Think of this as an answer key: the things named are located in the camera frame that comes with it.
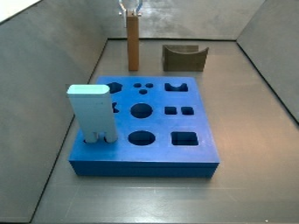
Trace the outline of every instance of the circular hole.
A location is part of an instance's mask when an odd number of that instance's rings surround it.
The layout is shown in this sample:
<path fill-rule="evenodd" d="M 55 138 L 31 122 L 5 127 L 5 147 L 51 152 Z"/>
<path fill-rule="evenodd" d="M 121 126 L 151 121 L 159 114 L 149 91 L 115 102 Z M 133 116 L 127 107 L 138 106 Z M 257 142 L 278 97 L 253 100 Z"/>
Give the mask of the circular hole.
<path fill-rule="evenodd" d="M 155 85 L 154 85 L 154 83 L 147 83 L 146 86 L 147 86 L 149 88 L 153 88 Z"/>
<path fill-rule="evenodd" d="M 141 94 L 141 95 L 146 95 L 146 94 L 147 94 L 147 90 L 146 90 L 146 89 L 141 89 L 141 90 L 139 90 L 139 94 Z"/>
<path fill-rule="evenodd" d="M 151 144 L 154 141 L 155 141 L 155 134 L 145 130 L 135 131 L 129 136 L 129 142 L 135 145 L 145 146 Z"/>
<path fill-rule="evenodd" d="M 131 108 L 131 115 L 137 118 L 147 118 L 153 113 L 154 113 L 154 109 L 146 103 L 138 103 Z"/>
<path fill-rule="evenodd" d="M 142 84 L 141 83 L 137 83 L 135 84 L 135 88 L 141 88 L 142 87 Z"/>

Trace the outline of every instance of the blue foam block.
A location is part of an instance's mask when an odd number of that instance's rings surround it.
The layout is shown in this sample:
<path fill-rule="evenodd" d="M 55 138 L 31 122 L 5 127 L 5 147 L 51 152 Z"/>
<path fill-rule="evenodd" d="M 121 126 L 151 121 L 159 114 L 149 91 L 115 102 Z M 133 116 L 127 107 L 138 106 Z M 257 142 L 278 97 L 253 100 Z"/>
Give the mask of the blue foam block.
<path fill-rule="evenodd" d="M 85 143 L 70 154 L 78 175 L 206 177 L 221 163 L 194 78 L 102 76 L 115 104 L 118 140 Z"/>

